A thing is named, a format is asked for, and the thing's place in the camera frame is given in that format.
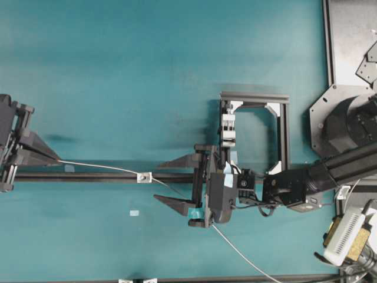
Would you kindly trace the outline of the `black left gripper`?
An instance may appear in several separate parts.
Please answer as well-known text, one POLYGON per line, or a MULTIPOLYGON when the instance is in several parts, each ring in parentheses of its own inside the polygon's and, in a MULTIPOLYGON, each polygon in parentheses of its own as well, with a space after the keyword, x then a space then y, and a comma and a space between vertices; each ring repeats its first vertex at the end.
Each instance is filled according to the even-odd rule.
POLYGON ((31 106, 12 101, 10 95, 1 94, 1 192, 13 190, 18 166, 59 164, 56 152, 27 128, 34 111, 31 106), (19 131, 20 145, 29 150, 19 149, 19 131))

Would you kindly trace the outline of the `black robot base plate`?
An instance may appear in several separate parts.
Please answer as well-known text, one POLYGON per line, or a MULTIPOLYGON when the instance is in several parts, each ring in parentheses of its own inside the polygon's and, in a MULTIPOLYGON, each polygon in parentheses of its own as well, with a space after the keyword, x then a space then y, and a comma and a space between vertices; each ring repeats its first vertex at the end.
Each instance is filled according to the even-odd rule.
POLYGON ((327 157, 376 141, 376 81, 356 75, 376 42, 376 1, 323 1, 328 87, 309 109, 312 149, 327 157))

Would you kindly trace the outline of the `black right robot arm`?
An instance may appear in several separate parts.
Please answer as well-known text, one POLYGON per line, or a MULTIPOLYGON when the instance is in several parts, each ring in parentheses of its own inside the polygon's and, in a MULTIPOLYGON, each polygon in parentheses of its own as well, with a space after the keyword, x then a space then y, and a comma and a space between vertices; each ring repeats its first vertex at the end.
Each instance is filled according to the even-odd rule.
POLYGON ((222 147, 197 144, 194 149, 193 154, 160 165, 194 169, 191 198, 154 198, 183 216, 191 208, 202 208, 204 216, 188 222, 199 228, 227 223, 238 203, 243 209, 258 208, 267 217, 279 206, 309 212, 322 206, 319 196, 323 192, 376 174, 375 142, 275 174, 239 169, 222 147))

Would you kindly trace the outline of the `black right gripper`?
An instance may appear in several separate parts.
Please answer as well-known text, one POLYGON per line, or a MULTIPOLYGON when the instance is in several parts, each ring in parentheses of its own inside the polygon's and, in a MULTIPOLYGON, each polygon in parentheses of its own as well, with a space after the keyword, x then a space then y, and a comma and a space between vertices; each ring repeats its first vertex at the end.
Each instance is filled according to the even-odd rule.
POLYGON ((197 144, 195 152, 201 160, 197 167, 197 154, 187 154, 177 159, 163 162, 158 169, 195 168, 191 199, 179 199, 162 195, 153 197, 182 216, 191 218, 188 225, 197 228, 208 228, 214 223, 224 224, 232 216, 232 205, 235 204, 237 189, 236 178, 232 172, 226 173, 230 166, 230 149, 215 145, 197 144))

